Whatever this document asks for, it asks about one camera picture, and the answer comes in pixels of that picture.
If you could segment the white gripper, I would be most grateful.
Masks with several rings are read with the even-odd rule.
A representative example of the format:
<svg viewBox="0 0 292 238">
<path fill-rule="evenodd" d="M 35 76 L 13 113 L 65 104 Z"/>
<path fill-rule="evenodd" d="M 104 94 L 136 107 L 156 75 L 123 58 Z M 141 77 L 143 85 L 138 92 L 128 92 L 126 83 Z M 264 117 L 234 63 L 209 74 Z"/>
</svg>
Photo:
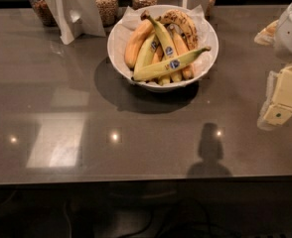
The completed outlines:
<svg viewBox="0 0 292 238">
<path fill-rule="evenodd" d="M 292 62 L 292 3 L 275 20 L 262 29 L 254 41 L 263 46 L 273 46 L 277 57 Z M 263 103 L 257 127 L 271 131 L 283 126 L 292 117 L 292 63 L 279 72 L 270 71 L 267 77 L 266 100 Z"/>
</svg>

